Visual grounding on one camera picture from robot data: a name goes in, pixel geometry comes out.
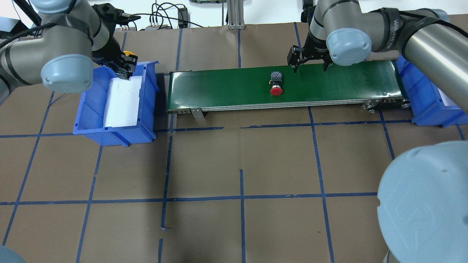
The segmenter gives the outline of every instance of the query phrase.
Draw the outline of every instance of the green conveyor belt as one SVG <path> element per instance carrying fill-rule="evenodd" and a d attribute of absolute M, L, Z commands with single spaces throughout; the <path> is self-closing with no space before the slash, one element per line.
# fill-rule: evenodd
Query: green conveyor belt
<path fill-rule="evenodd" d="M 283 94 L 270 94 L 270 74 L 281 71 Z M 174 72 L 170 75 L 168 113 L 281 108 L 359 103 L 402 98 L 394 61 L 367 61 L 352 66 L 302 65 Z"/>

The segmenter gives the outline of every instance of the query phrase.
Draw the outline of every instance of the metal post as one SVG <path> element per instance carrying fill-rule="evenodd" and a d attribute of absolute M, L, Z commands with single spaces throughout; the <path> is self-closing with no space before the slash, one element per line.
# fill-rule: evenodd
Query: metal post
<path fill-rule="evenodd" d="M 228 28 L 230 30 L 244 29 L 244 1 L 227 0 Z"/>
<path fill-rule="evenodd" d="M 221 26 L 224 26 L 224 2 L 221 3 Z"/>

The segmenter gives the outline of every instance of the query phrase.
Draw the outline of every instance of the red button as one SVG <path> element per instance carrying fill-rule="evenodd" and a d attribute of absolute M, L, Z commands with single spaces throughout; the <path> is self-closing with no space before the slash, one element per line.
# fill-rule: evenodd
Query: red button
<path fill-rule="evenodd" d="M 283 90 L 282 88 L 280 88 L 279 86 L 273 86 L 271 89 L 270 89 L 270 93 L 273 95 L 273 96 L 278 96 L 278 95 L 281 95 L 283 93 Z"/>

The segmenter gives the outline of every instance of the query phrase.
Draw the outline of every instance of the white foam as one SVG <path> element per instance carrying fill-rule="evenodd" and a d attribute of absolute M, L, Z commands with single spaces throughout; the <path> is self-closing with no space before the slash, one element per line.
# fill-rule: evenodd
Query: white foam
<path fill-rule="evenodd" d="M 141 76 L 130 80 L 112 78 L 104 109 L 104 127 L 135 126 L 138 119 Z"/>

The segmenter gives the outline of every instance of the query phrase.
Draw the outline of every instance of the blue tape line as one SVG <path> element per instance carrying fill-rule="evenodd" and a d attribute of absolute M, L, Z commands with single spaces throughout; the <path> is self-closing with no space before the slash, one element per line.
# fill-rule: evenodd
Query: blue tape line
<path fill-rule="evenodd" d="M 162 238 L 159 239 L 159 247 L 158 247 L 158 263 L 161 263 L 162 259 Z"/>
<path fill-rule="evenodd" d="M 75 134 L 73 133 L 16 134 L 16 135 L 0 135 L 0 138 L 29 138 L 29 137 L 53 137 L 53 136 L 75 136 Z"/>
<path fill-rule="evenodd" d="M 55 92 L 52 91 L 52 94 L 51 94 L 51 97 L 49 99 L 49 104 L 48 105 L 50 105 L 52 103 L 52 100 L 54 98 L 54 94 L 55 94 Z M 49 114 L 49 109 L 50 109 L 50 107 L 47 107 L 47 109 L 45 110 L 44 118 L 42 119 L 41 129 L 39 130 L 39 136 L 41 135 L 42 130 L 44 129 L 45 121 L 47 119 L 47 115 Z M 18 192 L 18 197 L 16 198 L 15 207 L 13 208 L 13 212 L 11 213 L 10 221 L 8 223 L 7 230 L 5 232 L 5 236 L 3 237 L 3 242 L 2 242 L 3 246 L 5 246 L 5 244 L 7 243 L 8 235 L 10 234 L 11 226 L 13 225 L 13 220 L 15 219 L 16 210 L 18 209 L 18 205 L 19 205 L 19 202 L 21 200 L 21 195 L 23 194 L 24 186 L 26 185 L 26 181 L 27 181 L 28 176 L 29 176 L 29 171 L 31 170 L 32 162 L 34 160 L 34 155 L 36 154 L 37 146 L 39 145 L 39 140 L 40 140 L 40 137 L 37 137 L 36 143 L 34 144 L 34 148 L 33 148 L 32 153 L 31 153 L 31 158 L 29 159 L 28 168 L 26 169 L 26 173 L 24 174 L 23 182 L 21 183 L 20 191 Z"/>
<path fill-rule="evenodd" d="M 85 238 L 86 225 L 88 224 L 89 209 L 91 208 L 91 200 L 93 200 L 94 187 L 96 185 L 96 175 L 93 177 L 93 182 L 91 183 L 91 190 L 89 191 L 88 205 L 86 205 L 85 218 L 83 220 L 83 227 L 81 229 L 80 243 L 78 244 L 78 252 L 76 253 L 76 263 L 80 262 L 81 249 L 83 247 L 83 240 Z"/>
<path fill-rule="evenodd" d="M 87 200 L 60 200 L 60 201 L 22 201 L 19 205 L 71 205 L 87 204 Z"/>
<path fill-rule="evenodd" d="M 124 32 L 124 39 L 122 40 L 122 47 L 120 48 L 120 51 L 124 52 L 124 47 L 125 47 L 125 41 L 127 40 L 127 32 Z"/>
<path fill-rule="evenodd" d="M 171 114 L 171 124 L 170 124 L 169 130 L 171 133 L 174 132 L 174 114 Z"/>
<path fill-rule="evenodd" d="M 457 124 L 457 129 L 458 129 L 458 133 L 460 134 L 460 138 L 461 140 L 465 140 L 465 135 L 463 135 L 463 131 L 461 130 L 460 128 L 460 125 Z"/>
<path fill-rule="evenodd" d="M 241 30 L 237 30 L 237 53 L 239 55 L 238 62 L 239 62 L 239 68 L 242 66 L 242 59 L 241 59 Z"/>
<path fill-rule="evenodd" d="M 381 121 L 359 121 L 359 122 L 323 122 L 323 123 L 315 123 L 315 126 L 321 126 L 321 125 L 338 125 L 338 124 L 344 124 L 344 125 L 355 125 L 355 124 L 381 124 Z"/>
<path fill-rule="evenodd" d="M 0 135 L 0 139 L 1 138 L 27 138 L 27 137 L 39 137 L 39 134 Z"/>
<path fill-rule="evenodd" d="M 180 47 L 182 45 L 182 29 L 179 32 L 179 45 L 177 47 L 177 60 L 175 61 L 175 70 L 179 70 L 179 61 L 180 61 Z"/>
<path fill-rule="evenodd" d="M 309 123 L 299 124 L 266 124 L 266 125 L 251 125 L 249 127 L 240 127 L 239 129 L 256 129 L 256 128 L 282 128 L 282 127 L 303 127 L 310 126 Z"/>
<path fill-rule="evenodd" d="M 102 148 L 103 146 L 99 147 L 99 153 L 97 154 L 97 161 L 96 161 L 96 168 L 94 169 L 94 175 L 96 175 L 97 171 L 99 170 L 99 164 L 101 163 L 101 156 L 102 156 Z"/>
<path fill-rule="evenodd" d="M 326 197 L 361 197 L 376 196 L 377 192 L 362 193 L 330 193 Z M 167 198 L 167 202 L 198 202 L 217 200 L 240 200 L 240 199 L 285 199 L 285 198 L 319 198 L 322 194 L 286 194 L 286 195 L 248 195 L 248 196 L 221 196 L 221 197 L 175 197 Z M 140 198 L 140 199 L 101 199 L 91 200 L 92 204 L 126 204 L 126 203 L 162 203 L 163 198 Z M 18 205 L 73 205 L 87 204 L 87 200 L 59 200 L 59 201 L 21 201 Z M 15 205 L 16 202 L 0 202 L 0 205 Z"/>
<path fill-rule="evenodd" d="M 41 137 L 54 137 L 54 136 L 75 136 L 73 133 L 46 133 L 46 134 L 41 134 Z"/>
<path fill-rule="evenodd" d="M 374 197 L 377 196 L 377 192 L 370 193 L 337 193 L 337 194 L 326 194 L 327 197 Z"/>
<path fill-rule="evenodd" d="M 242 242 L 242 263 L 246 263 L 245 256 L 245 209 L 244 209 L 244 171 L 240 172 L 241 181 L 241 242 Z"/>
<path fill-rule="evenodd" d="M 297 23 L 294 22 L 294 29 L 296 30 L 296 38 L 297 38 L 297 45 L 301 47 L 300 45 L 300 37 L 299 37 L 299 30 L 297 29 Z"/>
<path fill-rule="evenodd" d="M 223 197 L 175 197 L 167 198 L 168 202 L 197 202 L 197 201 L 217 201 L 217 200 L 236 200 L 241 199 L 240 196 L 223 196 Z"/>
<path fill-rule="evenodd" d="M 158 203 L 164 202 L 163 198 L 142 198 L 142 199 L 106 199 L 92 200 L 92 204 L 127 204 L 127 203 Z"/>
<path fill-rule="evenodd" d="M 385 119 L 381 111 L 379 111 L 380 119 L 382 120 L 383 130 L 385 132 L 385 137 L 387 137 L 387 144 L 388 149 L 390 150 L 390 155 L 392 156 L 392 160 L 395 160 L 395 153 L 393 152 L 392 141 L 390 140 L 390 135 L 388 134 L 387 125 L 385 123 Z"/>
<path fill-rule="evenodd" d="M 91 183 L 91 189 L 89 190 L 88 204 L 86 205 L 85 218 L 83 220 L 83 228 L 81 229 L 80 243 L 78 244 L 78 252 L 76 253 L 76 263 L 80 262 L 81 248 L 83 247 L 83 240 L 85 238 L 86 225 L 88 224 L 89 209 L 91 208 L 91 201 L 93 200 L 94 188 L 96 186 L 96 174 L 99 170 L 99 164 L 101 163 L 102 148 L 99 147 L 99 153 L 97 154 L 96 168 L 94 169 L 93 181 Z"/>
<path fill-rule="evenodd" d="M 411 120 L 393 120 L 393 121 L 385 121 L 385 123 L 412 123 Z"/>
<path fill-rule="evenodd" d="M 213 131 L 222 130 L 224 127 L 204 127 L 204 128 L 179 128 L 175 129 L 176 132 L 192 132 L 192 131 Z"/>
<path fill-rule="evenodd" d="M 300 194 L 300 195 L 250 195 L 244 196 L 244 199 L 283 199 L 283 198 L 310 198 L 322 197 L 321 194 Z"/>
<path fill-rule="evenodd" d="M 161 228 L 166 229 L 166 207 L 168 199 L 168 189 L 169 189 L 169 172 L 171 166 L 171 153 L 172 153 L 172 136 L 169 138 L 169 149 L 168 149 L 168 161 L 166 164 L 166 180 L 164 182 L 164 201 L 162 203 L 162 214 L 161 214 Z"/>
<path fill-rule="evenodd" d="M 333 254 L 333 245 L 331 242 L 331 232 L 330 232 L 330 224 L 328 220 L 328 209 L 327 209 L 327 199 L 325 194 L 325 187 L 323 185 L 323 176 L 322 176 L 322 167 L 320 165 L 320 156 L 319 156 L 319 149 L 317 145 L 317 136 L 315 133 L 315 124 L 314 124 L 314 117 L 312 116 L 312 110 L 309 107 L 309 118 L 310 124 L 312 127 L 312 139 L 314 141 L 314 150 L 315 150 L 315 158 L 317 161 L 317 171 L 319 174 L 319 182 L 320 182 L 320 192 L 322 196 L 322 206 L 323 206 L 323 215 L 325 218 L 325 229 L 327 230 L 327 239 L 328 239 L 328 249 L 330 252 L 330 260 L 331 263 L 335 263 L 335 256 Z"/>

